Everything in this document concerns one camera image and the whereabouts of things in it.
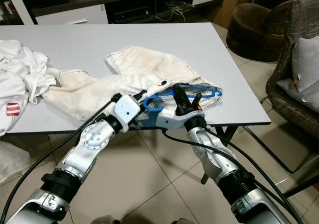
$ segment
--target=white plastic bag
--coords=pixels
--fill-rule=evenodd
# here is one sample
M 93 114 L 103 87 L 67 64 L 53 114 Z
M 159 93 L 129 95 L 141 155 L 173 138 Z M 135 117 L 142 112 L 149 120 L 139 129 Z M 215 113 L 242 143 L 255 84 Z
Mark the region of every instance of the white plastic bag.
M 0 141 L 0 184 L 30 165 L 28 152 Z

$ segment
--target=gray cushion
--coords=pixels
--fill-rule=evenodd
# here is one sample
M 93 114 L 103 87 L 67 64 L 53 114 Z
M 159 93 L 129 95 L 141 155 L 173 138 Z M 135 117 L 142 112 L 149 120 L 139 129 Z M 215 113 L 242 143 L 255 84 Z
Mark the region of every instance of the gray cushion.
M 299 92 L 319 81 L 319 36 L 298 39 L 293 50 L 292 69 Z
M 319 82 L 301 92 L 298 92 L 296 87 L 292 87 L 291 83 L 292 80 L 290 78 L 277 82 L 290 97 L 319 113 Z

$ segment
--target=tile floor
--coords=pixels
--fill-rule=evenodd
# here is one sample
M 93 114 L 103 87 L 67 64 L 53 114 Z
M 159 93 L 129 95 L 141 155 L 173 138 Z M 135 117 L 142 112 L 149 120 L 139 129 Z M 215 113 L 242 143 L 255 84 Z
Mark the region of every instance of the tile floor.
M 215 24 L 214 27 L 227 46 L 227 30 Z M 264 98 L 267 79 L 276 63 L 252 61 L 229 52 L 257 98 Z M 269 100 L 265 100 L 262 106 L 273 122 L 251 129 L 267 145 L 276 148 L 277 152 L 287 152 L 288 149 L 288 161 L 292 165 L 296 160 L 305 160 L 315 155 L 308 146 L 308 137 L 302 133 L 296 135 L 295 128 L 272 110 Z M 186 134 L 184 130 L 169 133 L 179 138 L 185 138 Z M 35 162 L 65 137 L 63 134 L 2 139 L 29 151 L 32 162 Z M 283 192 L 300 181 L 306 172 L 288 175 L 241 127 L 232 141 L 251 155 Z M 32 190 L 40 187 L 40 177 L 51 172 L 71 146 L 51 155 L 35 169 L 19 189 L 9 216 Z M 237 152 L 235 154 L 258 180 L 270 187 L 250 163 Z M 100 154 L 95 168 L 73 199 L 70 211 L 61 223 L 89 224 L 99 216 L 113 215 L 124 224 L 170 224 L 181 217 L 196 224 L 236 224 L 228 203 L 213 181 L 209 180 L 206 185 L 200 184 L 202 174 L 201 164 L 191 147 L 167 140 L 159 131 L 130 131 L 118 135 Z M 13 178 L 1 185 L 1 210 L 18 179 Z M 310 187 L 289 199 L 305 224 L 319 224 L 319 191 Z

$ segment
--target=table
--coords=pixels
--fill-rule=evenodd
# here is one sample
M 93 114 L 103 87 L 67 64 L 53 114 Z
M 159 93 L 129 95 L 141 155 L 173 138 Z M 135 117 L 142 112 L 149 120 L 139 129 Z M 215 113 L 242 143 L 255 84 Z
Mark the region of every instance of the table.
M 238 126 L 271 122 L 211 23 L 2 26 L 0 33 L 2 39 L 18 39 L 44 53 L 50 66 L 83 69 L 95 78 L 111 74 L 105 56 L 126 46 L 170 53 L 223 88 L 220 102 L 205 110 L 207 123 L 220 127 L 219 133 L 229 126 L 226 136 L 231 138 Z M 61 133 L 80 124 L 42 99 L 28 104 L 8 134 Z M 141 126 L 154 128 L 154 120 Z

